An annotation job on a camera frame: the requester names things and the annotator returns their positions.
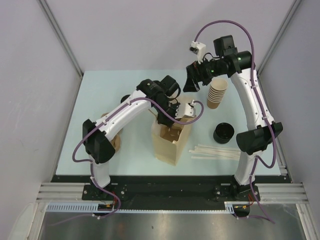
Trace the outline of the stack of paper cups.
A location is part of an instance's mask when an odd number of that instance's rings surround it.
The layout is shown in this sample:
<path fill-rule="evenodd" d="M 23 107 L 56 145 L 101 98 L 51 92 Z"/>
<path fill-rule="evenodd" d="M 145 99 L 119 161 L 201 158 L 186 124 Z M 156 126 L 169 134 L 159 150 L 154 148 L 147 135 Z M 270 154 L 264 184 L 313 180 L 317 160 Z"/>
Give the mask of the stack of paper cups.
<path fill-rule="evenodd" d="M 224 98 L 228 88 L 228 82 L 224 78 L 213 78 L 207 94 L 207 106 L 210 109 L 216 109 Z"/>

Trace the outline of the brown paper bag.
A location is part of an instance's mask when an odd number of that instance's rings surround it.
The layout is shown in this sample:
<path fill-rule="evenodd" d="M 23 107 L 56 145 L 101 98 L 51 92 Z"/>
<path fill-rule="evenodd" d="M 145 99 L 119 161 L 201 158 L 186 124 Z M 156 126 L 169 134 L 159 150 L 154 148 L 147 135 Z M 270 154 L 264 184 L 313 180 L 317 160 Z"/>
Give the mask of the brown paper bag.
<path fill-rule="evenodd" d="M 156 159 L 176 166 L 188 142 L 191 124 L 173 123 L 171 127 L 159 124 L 155 119 L 151 126 L 153 152 Z"/>

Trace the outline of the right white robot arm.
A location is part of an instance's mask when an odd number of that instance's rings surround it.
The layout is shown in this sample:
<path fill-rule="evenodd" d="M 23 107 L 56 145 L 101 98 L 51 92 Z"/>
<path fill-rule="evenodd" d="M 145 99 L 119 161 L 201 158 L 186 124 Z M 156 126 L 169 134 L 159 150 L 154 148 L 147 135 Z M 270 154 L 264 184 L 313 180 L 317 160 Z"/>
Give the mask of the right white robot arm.
<path fill-rule="evenodd" d="M 192 41 L 189 50 L 197 59 L 186 67 L 186 82 L 183 92 L 198 92 L 200 85 L 207 86 L 214 77 L 227 75 L 238 92 L 242 103 L 247 131 L 236 135 L 240 148 L 237 170 L 233 176 L 236 185 L 230 188 L 231 196 L 242 201 L 249 194 L 247 185 L 254 181 L 254 158 L 259 157 L 269 144 L 274 145 L 282 132 L 281 122 L 275 122 L 262 99 L 258 84 L 253 54 L 238 51 L 231 35 L 217 38 L 213 42 L 218 58 L 207 60 L 206 45 Z"/>

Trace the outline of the white wrapped straws bundle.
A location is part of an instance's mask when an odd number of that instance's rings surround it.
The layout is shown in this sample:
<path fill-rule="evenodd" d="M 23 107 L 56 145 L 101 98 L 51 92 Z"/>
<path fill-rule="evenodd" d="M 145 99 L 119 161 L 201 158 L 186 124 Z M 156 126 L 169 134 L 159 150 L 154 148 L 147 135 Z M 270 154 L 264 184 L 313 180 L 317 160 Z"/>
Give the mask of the white wrapped straws bundle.
<path fill-rule="evenodd" d="M 193 149 L 189 149 L 188 152 L 192 154 L 192 159 L 203 160 L 233 160 L 238 161 L 240 159 L 241 151 L 238 148 L 232 147 L 219 147 L 198 144 Z"/>

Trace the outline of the single brown pulp cup carrier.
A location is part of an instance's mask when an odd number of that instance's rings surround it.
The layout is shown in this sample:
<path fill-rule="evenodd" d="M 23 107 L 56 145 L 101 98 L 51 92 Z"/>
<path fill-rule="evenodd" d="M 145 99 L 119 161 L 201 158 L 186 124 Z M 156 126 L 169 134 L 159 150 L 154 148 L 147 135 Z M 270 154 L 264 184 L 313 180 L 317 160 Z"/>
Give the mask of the single brown pulp cup carrier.
<path fill-rule="evenodd" d="M 179 127 L 167 127 L 163 126 L 160 130 L 160 137 L 171 143 L 177 143 L 179 141 L 182 128 Z"/>

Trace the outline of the brown pulp cup carrier stack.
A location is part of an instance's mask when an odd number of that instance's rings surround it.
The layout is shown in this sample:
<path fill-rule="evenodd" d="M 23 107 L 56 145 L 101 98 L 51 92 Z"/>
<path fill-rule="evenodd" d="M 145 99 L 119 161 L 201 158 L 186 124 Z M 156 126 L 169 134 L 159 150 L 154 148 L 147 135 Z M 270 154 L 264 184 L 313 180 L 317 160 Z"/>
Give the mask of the brown pulp cup carrier stack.
<path fill-rule="evenodd" d="M 121 133 L 122 132 L 123 132 L 123 129 L 121 129 L 111 141 L 111 144 L 115 149 L 115 153 L 117 153 L 121 148 Z"/>

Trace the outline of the stack of black lids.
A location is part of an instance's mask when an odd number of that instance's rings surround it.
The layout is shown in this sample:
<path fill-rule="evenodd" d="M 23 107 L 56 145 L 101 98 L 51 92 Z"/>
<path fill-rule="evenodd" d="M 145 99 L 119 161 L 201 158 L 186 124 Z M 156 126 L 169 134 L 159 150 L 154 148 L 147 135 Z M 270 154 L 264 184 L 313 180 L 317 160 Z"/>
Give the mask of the stack of black lids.
<path fill-rule="evenodd" d="M 227 122 L 219 123 L 214 132 L 213 139 L 219 144 L 227 144 L 235 134 L 233 126 Z"/>

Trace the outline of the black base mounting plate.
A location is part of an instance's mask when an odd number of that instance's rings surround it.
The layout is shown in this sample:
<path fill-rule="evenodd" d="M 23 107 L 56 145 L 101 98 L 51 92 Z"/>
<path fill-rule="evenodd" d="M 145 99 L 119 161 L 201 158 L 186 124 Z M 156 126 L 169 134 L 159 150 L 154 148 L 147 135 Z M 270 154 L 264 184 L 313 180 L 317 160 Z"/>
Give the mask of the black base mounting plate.
<path fill-rule="evenodd" d="M 223 202 L 248 202 L 260 197 L 257 184 L 289 184 L 288 175 L 262 175 L 253 181 L 253 189 L 238 187 L 231 175 L 221 176 L 111 176 L 106 192 L 94 186 L 89 176 L 55 175 L 52 183 L 82 183 L 84 201 L 112 201 L 118 196 L 121 209 L 160 208 L 170 210 L 207 210 Z"/>

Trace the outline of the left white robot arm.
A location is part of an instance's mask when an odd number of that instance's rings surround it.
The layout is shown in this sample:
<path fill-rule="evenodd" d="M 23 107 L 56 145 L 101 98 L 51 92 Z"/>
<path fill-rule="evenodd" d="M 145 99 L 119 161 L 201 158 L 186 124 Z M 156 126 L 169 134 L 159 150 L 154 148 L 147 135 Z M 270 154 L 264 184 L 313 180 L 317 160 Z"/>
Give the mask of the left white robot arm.
<path fill-rule="evenodd" d="M 140 113 L 154 107 L 159 124 L 171 127 L 179 103 L 171 103 L 175 92 L 181 88 L 174 78 L 167 75 L 161 81 L 143 80 L 136 90 L 129 95 L 117 108 L 95 122 L 87 119 L 82 124 L 82 137 L 85 151 L 92 160 L 92 176 L 96 185 L 93 194 L 100 200 L 110 196 L 111 182 L 109 160 L 116 150 L 112 145 L 113 138 Z"/>

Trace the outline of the black cup lid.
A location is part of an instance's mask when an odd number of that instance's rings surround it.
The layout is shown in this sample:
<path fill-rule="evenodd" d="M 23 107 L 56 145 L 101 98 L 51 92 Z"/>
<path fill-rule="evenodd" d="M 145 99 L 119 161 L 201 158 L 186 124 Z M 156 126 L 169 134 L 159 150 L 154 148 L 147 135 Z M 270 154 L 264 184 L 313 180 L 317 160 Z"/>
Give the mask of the black cup lid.
<path fill-rule="evenodd" d="M 122 103 L 123 103 L 125 100 L 127 100 L 129 97 L 130 97 L 129 94 L 123 96 L 123 97 L 121 98 L 121 100 L 120 100 L 120 103 L 122 104 Z"/>

